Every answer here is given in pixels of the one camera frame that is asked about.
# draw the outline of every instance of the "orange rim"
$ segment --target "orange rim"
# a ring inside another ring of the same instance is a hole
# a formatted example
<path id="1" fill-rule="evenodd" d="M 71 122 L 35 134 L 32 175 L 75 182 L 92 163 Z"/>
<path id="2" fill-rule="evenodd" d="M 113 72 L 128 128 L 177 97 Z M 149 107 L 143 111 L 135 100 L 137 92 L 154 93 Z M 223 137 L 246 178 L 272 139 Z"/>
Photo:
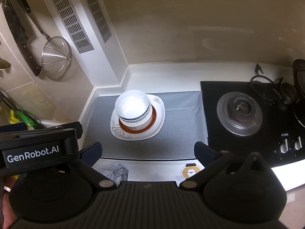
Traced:
<path id="1" fill-rule="evenodd" d="M 147 131 L 148 129 L 150 129 L 151 127 L 152 127 L 152 125 L 155 123 L 155 121 L 156 121 L 156 118 L 157 118 L 157 112 L 156 112 L 156 110 L 155 110 L 155 108 L 153 107 L 153 105 L 152 105 L 152 121 L 150 122 L 150 124 L 147 126 L 147 127 L 145 127 L 145 128 L 143 128 L 143 129 L 141 129 L 141 130 L 137 130 L 137 131 L 135 131 L 135 130 L 131 130 L 131 129 L 129 129 L 127 126 L 125 126 L 122 122 L 121 122 L 121 120 L 119 119 L 119 125 L 120 125 L 120 127 L 122 128 L 122 130 L 123 131 L 125 131 L 125 132 L 127 132 L 127 133 L 131 133 L 131 134 L 138 134 L 138 133 L 142 133 L 142 132 L 145 132 L 145 131 Z"/>

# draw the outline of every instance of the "stove knob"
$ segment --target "stove knob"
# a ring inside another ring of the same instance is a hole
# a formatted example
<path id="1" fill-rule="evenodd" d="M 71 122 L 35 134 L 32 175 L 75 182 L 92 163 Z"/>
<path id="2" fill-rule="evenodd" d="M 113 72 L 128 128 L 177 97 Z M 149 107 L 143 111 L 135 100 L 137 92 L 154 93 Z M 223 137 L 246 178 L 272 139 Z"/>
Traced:
<path id="1" fill-rule="evenodd" d="M 298 141 L 296 141 L 296 142 L 294 143 L 294 148 L 295 148 L 296 150 L 299 150 L 299 149 L 302 148 L 301 137 L 298 137 Z"/>
<path id="2" fill-rule="evenodd" d="M 280 150 L 282 153 L 286 153 L 288 151 L 288 141 L 285 139 L 284 143 L 281 144 Z"/>

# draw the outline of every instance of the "white countertop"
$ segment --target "white countertop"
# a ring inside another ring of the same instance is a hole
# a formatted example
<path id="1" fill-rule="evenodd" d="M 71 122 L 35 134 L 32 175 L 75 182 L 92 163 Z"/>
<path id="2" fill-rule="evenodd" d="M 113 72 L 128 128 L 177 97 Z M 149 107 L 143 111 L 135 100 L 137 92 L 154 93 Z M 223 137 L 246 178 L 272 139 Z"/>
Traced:
<path id="1" fill-rule="evenodd" d="M 99 170 L 107 164 L 122 164 L 128 169 L 128 181 L 133 182 L 168 182 L 175 181 L 177 186 L 185 180 L 181 172 L 185 171 L 186 164 L 196 164 L 203 170 L 203 165 L 198 160 L 178 160 L 178 161 L 132 161 L 132 160 L 112 160 L 100 158 L 94 165 L 95 170 Z"/>
<path id="2" fill-rule="evenodd" d="M 128 67 L 119 86 L 96 87 L 80 116 L 84 135 L 97 96 L 120 95 L 130 89 L 145 93 L 200 91 L 200 81 L 250 81 L 256 63 L 247 62 L 162 62 Z M 260 64 L 264 75 L 274 80 L 283 77 L 293 84 L 292 68 Z M 272 168 L 285 190 L 305 183 L 305 160 Z"/>

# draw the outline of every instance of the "hand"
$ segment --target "hand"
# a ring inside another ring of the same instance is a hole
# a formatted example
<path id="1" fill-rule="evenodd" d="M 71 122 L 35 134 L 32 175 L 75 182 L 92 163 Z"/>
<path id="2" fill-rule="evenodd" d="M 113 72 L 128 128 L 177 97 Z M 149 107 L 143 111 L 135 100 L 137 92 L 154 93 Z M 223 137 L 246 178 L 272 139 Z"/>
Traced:
<path id="1" fill-rule="evenodd" d="M 5 186 L 12 188 L 16 181 L 15 177 L 7 177 L 5 181 Z M 3 194 L 3 201 L 2 201 L 2 211 L 3 211 L 3 229 L 9 228 L 16 220 L 16 216 L 14 211 L 11 207 L 9 201 L 9 193 L 4 191 Z"/>

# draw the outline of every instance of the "wall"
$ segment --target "wall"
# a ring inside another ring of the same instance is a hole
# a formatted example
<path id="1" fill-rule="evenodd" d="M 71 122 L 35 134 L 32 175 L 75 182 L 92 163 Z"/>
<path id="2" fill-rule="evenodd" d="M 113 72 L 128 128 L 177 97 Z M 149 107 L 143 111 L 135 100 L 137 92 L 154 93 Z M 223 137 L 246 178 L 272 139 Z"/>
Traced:
<path id="1" fill-rule="evenodd" d="M 110 19 L 106 9 L 103 6 L 103 0 L 98 0 L 101 9 L 109 24 L 112 36 L 104 43 L 98 27 L 94 21 L 92 13 L 97 15 L 94 7 L 87 6 L 86 0 L 71 0 L 74 10 L 77 13 L 80 22 L 86 30 L 87 36 L 92 43 L 94 50 L 79 54 L 71 37 L 68 35 L 64 24 L 58 16 L 56 8 L 52 0 L 44 0 L 46 3 L 58 29 L 64 38 L 70 43 L 74 50 L 74 57 L 79 62 L 81 68 L 85 72 L 94 87 L 100 86 L 118 86 L 127 70 L 127 62 L 123 51 L 111 26 Z"/>
<path id="2" fill-rule="evenodd" d="M 51 37 L 61 36 L 44 0 L 27 0 L 42 29 Z M 46 39 L 21 11 L 15 0 L 11 0 L 22 25 L 29 37 L 28 47 L 36 61 L 41 62 L 41 51 Z M 17 102 L 23 109 L 40 120 L 76 121 L 93 89 L 75 59 L 60 81 L 52 81 L 42 72 L 35 77 L 23 59 L 0 9 L 0 57 L 11 63 L 11 68 L 3 70 L 0 89 Z"/>
<path id="3" fill-rule="evenodd" d="M 104 0 L 128 64 L 305 58 L 305 0 Z"/>

